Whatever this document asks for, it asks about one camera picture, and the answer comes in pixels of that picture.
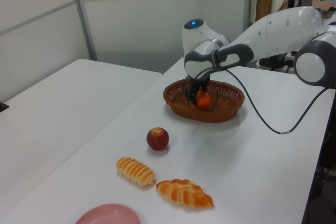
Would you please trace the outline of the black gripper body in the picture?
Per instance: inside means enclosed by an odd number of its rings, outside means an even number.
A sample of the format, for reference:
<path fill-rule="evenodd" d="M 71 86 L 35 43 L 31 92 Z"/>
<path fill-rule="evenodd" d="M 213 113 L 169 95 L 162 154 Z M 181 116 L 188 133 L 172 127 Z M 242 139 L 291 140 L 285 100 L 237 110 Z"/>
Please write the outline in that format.
<path fill-rule="evenodd" d="M 210 75 L 205 75 L 197 78 L 187 76 L 187 78 L 189 79 L 190 87 L 193 88 L 206 88 L 210 81 Z"/>

